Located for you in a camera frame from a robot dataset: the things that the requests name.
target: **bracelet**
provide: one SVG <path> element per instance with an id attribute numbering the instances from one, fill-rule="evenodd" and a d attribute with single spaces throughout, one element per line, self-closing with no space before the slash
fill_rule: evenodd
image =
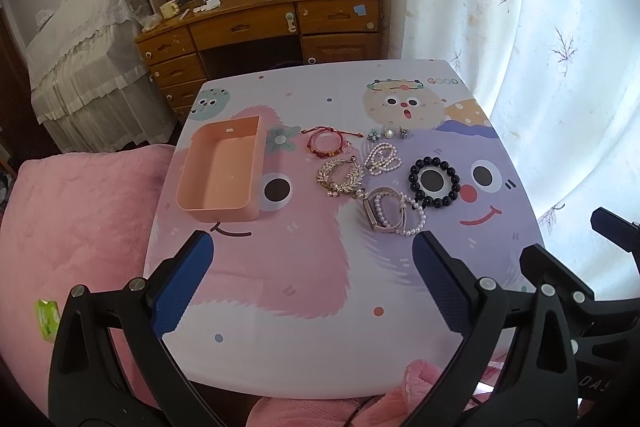
<path id="1" fill-rule="evenodd" d="M 400 219 L 394 225 L 389 223 L 388 219 L 382 210 L 382 198 L 385 196 L 392 196 L 396 198 L 400 202 Z M 414 229 L 407 230 L 406 229 L 406 206 L 407 203 L 411 205 L 411 208 L 418 211 L 418 215 L 420 216 L 420 224 Z M 375 190 L 372 190 L 367 197 L 362 202 L 364 206 L 364 211 L 369 220 L 369 226 L 371 230 L 374 232 L 383 232 L 383 233 L 399 233 L 400 235 L 415 235 L 426 223 L 426 217 L 424 215 L 424 210 L 420 208 L 420 204 L 417 201 L 412 200 L 412 198 L 407 197 L 407 195 L 402 192 L 398 192 L 389 187 L 379 187 Z"/>
<path id="2" fill-rule="evenodd" d="M 433 165 L 434 167 L 440 166 L 440 169 L 445 171 L 451 180 L 451 190 L 449 191 L 448 196 L 444 196 L 442 199 L 440 198 L 432 198 L 431 196 L 427 196 L 425 191 L 422 190 L 420 184 L 418 183 L 418 174 L 420 171 L 428 166 Z M 422 207 L 426 208 L 427 206 L 433 206 L 434 208 L 442 208 L 443 206 L 449 206 L 453 201 L 458 199 L 458 193 L 460 192 L 460 176 L 456 174 L 456 170 L 449 166 L 449 162 L 441 160 L 437 156 L 435 158 L 431 158 L 430 156 L 425 156 L 424 158 L 419 158 L 415 161 L 415 164 L 411 166 L 411 174 L 409 174 L 409 182 L 411 183 L 411 190 L 415 193 L 415 200 L 422 200 Z"/>
<path id="3" fill-rule="evenodd" d="M 338 131 L 338 130 L 334 129 L 333 127 L 326 127 L 326 126 L 323 126 L 323 125 L 319 125 L 317 127 L 313 127 L 313 129 L 305 129 L 303 131 L 300 131 L 300 134 L 307 134 L 309 132 L 314 132 L 314 133 L 309 137 L 309 141 L 306 143 L 306 147 L 313 154 L 318 156 L 318 158 L 333 158 L 334 156 L 337 156 L 338 154 L 343 153 L 344 152 L 344 148 L 351 145 L 350 142 L 348 142 L 347 140 L 344 139 L 343 134 L 350 134 L 351 136 L 357 136 L 359 138 L 363 138 L 364 137 L 364 134 L 361 134 L 361 133 Z M 340 137 L 340 145 L 338 146 L 338 149 L 335 149 L 333 151 L 321 151 L 318 148 L 316 148 L 316 140 L 322 134 L 337 134 Z"/>
<path id="4" fill-rule="evenodd" d="M 332 171 L 345 163 L 353 164 L 344 177 L 342 183 L 331 181 Z M 348 160 L 329 160 L 318 170 L 318 183 L 328 190 L 327 195 L 331 198 L 337 198 L 340 194 L 348 194 L 352 198 L 364 197 L 364 188 L 362 181 L 364 180 L 364 168 L 356 161 L 356 156 L 352 156 Z"/>
<path id="5" fill-rule="evenodd" d="M 379 176 L 383 172 L 391 172 L 402 165 L 402 160 L 398 157 L 398 150 L 390 143 L 382 142 L 373 147 L 364 166 L 372 176 Z"/>

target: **pink nose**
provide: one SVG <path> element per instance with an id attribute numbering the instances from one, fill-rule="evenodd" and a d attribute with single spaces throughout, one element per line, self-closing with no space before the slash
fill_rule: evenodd
<path id="1" fill-rule="evenodd" d="M 460 187 L 460 197 L 467 203 L 473 203 L 478 199 L 478 193 L 471 185 L 462 185 Z"/>

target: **red string bracelet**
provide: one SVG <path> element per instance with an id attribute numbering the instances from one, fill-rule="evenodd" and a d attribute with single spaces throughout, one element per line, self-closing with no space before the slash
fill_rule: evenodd
<path id="1" fill-rule="evenodd" d="M 324 125 L 319 125 L 317 127 L 313 127 L 313 129 L 305 129 L 303 131 L 300 131 L 301 134 L 307 134 L 309 132 L 312 132 L 313 134 L 309 137 L 309 141 L 306 143 L 306 147 L 313 154 L 318 156 L 318 158 L 333 158 L 334 156 L 337 156 L 338 154 L 343 153 L 344 148 L 351 145 L 350 142 L 344 139 L 343 134 L 350 134 L 351 136 L 357 136 L 359 138 L 364 137 L 364 134 L 361 134 L 361 133 L 338 131 L 333 127 L 327 127 Z M 318 140 L 318 137 L 321 136 L 322 134 L 337 134 L 340 137 L 340 145 L 338 146 L 338 149 L 335 149 L 333 151 L 321 151 L 318 148 L 316 148 L 316 140 Z"/>

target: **cartoon mouth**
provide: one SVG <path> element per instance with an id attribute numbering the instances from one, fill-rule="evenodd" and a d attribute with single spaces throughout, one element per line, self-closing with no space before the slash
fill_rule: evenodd
<path id="1" fill-rule="evenodd" d="M 226 235 L 227 237 L 249 237 L 252 234 L 251 232 L 227 232 L 226 230 L 220 229 L 220 223 L 216 223 L 209 232 L 218 232 L 222 235 Z"/>
<path id="2" fill-rule="evenodd" d="M 494 208 L 492 205 L 489 205 L 489 208 L 491 209 L 491 211 L 489 211 L 489 213 L 486 216 L 481 217 L 480 219 L 476 219 L 475 221 L 460 221 L 460 225 L 466 225 L 468 227 L 472 227 L 474 225 L 482 225 L 482 223 L 484 223 L 485 221 L 488 221 L 489 219 L 494 217 L 495 214 L 501 214 L 502 213 L 501 210 L 498 210 L 497 208 Z"/>

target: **cartoon eye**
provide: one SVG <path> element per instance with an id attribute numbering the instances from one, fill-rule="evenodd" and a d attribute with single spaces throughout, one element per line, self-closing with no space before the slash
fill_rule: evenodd
<path id="1" fill-rule="evenodd" d="M 442 175 L 442 171 L 440 169 L 428 167 L 420 173 L 419 181 L 422 186 L 422 190 L 425 191 L 427 196 L 431 196 L 432 198 L 442 198 L 449 194 L 449 191 L 451 190 L 449 177 L 446 176 L 446 178 L 447 180 L 445 181 L 445 177 Z"/>
<path id="2" fill-rule="evenodd" d="M 471 177 L 484 192 L 497 192 L 502 187 L 502 175 L 489 160 L 477 160 L 471 165 Z"/>
<path id="3" fill-rule="evenodd" d="M 273 212 L 289 203 L 293 184 L 288 176 L 280 172 L 269 172 L 262 177 L 260 210 Z"/>

